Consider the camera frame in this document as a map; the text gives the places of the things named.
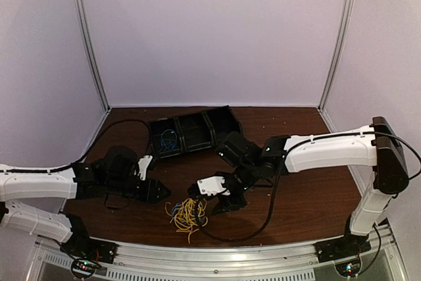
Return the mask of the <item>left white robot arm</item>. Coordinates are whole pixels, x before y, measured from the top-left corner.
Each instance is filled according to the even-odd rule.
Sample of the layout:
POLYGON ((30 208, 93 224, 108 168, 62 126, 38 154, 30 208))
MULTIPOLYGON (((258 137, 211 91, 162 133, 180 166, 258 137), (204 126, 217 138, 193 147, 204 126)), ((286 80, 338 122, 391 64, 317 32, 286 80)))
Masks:
POLYGON ((147 177, 154 162, 152 155, 138 157, 128 147, 113 146, 92 163, 46 169, 1 165, 1 227, 44 236, 69 245, 80 257, 89 257, 95 244, 80 217, 49 213, 22 199, 85 200, 117 195, 155 204, 170 197, 171 191, 161 181, 147 177))

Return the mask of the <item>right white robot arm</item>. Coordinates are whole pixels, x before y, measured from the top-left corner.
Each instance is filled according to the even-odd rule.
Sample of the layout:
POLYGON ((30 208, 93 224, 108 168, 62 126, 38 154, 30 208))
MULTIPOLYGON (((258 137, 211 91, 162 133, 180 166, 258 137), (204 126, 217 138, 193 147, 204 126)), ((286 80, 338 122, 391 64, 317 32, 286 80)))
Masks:
POLYGON ((382 116, 374 117, 369 125, 346 132, 273 136, 262 147, 238 132, 231 132, 216 152, 234 171, 199 179, 188 189, 188 194, 197 201, 217 198, 219 213, 236 211, 246 205, 244 193, 259 180, 274 178, 275 192, 284 175, 335 166, 369 166, 374 173, 372 183, 347 220, 344 235, 334 241, 337 250, 349 256, 366 242, 390 200, 413 180, 404 148, 412 147, 395 135, 382 116))

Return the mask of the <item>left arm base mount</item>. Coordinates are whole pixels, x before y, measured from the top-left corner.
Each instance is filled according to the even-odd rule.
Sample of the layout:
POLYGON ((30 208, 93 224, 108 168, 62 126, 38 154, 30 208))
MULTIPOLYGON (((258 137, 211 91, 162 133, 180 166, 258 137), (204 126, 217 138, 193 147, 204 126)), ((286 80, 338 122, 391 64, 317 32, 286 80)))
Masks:
POLYGON ((60 250, 70 257, 70 272, 77 280, 105 276, 106 265, 114 263, 117 244, 92 239, 88 244, 59 243, 60 250))

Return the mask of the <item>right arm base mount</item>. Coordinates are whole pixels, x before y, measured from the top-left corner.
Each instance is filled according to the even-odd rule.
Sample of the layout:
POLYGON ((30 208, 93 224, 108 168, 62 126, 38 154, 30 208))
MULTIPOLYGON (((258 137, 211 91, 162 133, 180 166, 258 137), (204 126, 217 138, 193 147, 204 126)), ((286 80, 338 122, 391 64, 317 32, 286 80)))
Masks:
POLYGON ((344 278, 356 277, 362 270, 360 255, 371 250, 369 242, 346 244, 342 238, 317 242, 315 245, 319 263, 333 261, 338 275, 344 278))

